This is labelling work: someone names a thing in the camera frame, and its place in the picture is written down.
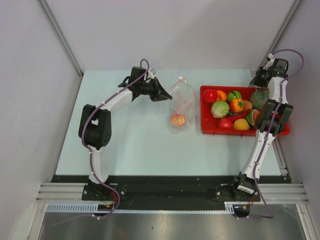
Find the green toy melon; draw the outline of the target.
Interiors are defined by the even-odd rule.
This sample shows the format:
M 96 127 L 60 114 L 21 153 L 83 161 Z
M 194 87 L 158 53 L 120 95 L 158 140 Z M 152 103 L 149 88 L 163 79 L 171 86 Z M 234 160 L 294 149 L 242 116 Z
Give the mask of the green toy melon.
M 270 92 L 268 89 L 262 88 L 255 90 L 250 96 L 250 102 L 254 109 L 261 110 L 267 100 L 269 99 Z

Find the clear pink-dotted zip bag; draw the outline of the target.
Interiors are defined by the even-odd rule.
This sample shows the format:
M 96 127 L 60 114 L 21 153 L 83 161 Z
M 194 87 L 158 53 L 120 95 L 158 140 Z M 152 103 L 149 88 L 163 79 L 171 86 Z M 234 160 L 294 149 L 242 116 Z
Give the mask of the clear pink-dotted zip bag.
M 168 93 L 172 96 L 172 100 L 169 101 L 168 126 L 176 133 L 184 131 L 193 123 L 200 112 L 200 99 L 195 89 L 182 75 L 178 77 L 178 81 L 168 90 Z M 172 127 L 170 117 L 173 114 L 183 114 L 186 125 L 179 128 Z

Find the orange-red toy peach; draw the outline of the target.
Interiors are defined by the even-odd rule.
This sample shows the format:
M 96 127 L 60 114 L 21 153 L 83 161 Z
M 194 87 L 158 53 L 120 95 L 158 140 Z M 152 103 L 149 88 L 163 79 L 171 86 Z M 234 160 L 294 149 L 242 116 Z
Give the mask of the orange-red toy peach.
M 186 118 L 184 114 L 173 114 L 170 117 L 170 124 L 174 128 L 182 128 L 186 125 Z

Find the red toy apple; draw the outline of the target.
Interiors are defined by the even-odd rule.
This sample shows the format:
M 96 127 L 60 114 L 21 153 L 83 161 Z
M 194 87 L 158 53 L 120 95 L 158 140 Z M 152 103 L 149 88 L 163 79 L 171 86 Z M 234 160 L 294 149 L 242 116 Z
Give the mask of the red toy apple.
M 206 103 L 213 104 L 217 101 L 218 93 L 215 89 L 206 89 L 203 92 L 203 99 Z

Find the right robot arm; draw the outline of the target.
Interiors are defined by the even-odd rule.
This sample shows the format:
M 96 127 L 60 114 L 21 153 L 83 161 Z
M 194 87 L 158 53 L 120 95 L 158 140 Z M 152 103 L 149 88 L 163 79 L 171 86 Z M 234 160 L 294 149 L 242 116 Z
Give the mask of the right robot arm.
M 289 62 L 275 58 L 272 54 L 266 58 L 266 64 L 259 68 L 251 81 L 254 86 L 267 87 L 269 98 L 260 110 L 255 122 L 256 137 L 248 161 L 234 178 L 230 194 L 236 201 L 249 201 L 258 192 L 261 166 L 268 148 L 280 134 L 293 112 L 288 103 L 286 88 L 288 84 Z

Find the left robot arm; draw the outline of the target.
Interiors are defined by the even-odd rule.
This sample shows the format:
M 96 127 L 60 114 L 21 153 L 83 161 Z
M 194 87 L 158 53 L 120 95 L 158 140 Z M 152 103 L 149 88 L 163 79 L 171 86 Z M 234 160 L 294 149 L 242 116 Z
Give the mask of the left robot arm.
M 111 192 L 116 192 L 106 184 L 110 174 L 102 169 L 101 164 L 101 152 L 112 137 L 112 116 L 141 95 L 149 96 L 152 102 L 173 99 L 155 74 L 156 70 L 153 68 L 134 66 L 112 96 L 99 105 L 86 104 L 82 109 L 78 135 L 89 154 L 88 186 L 100 200 L 105 200 Z

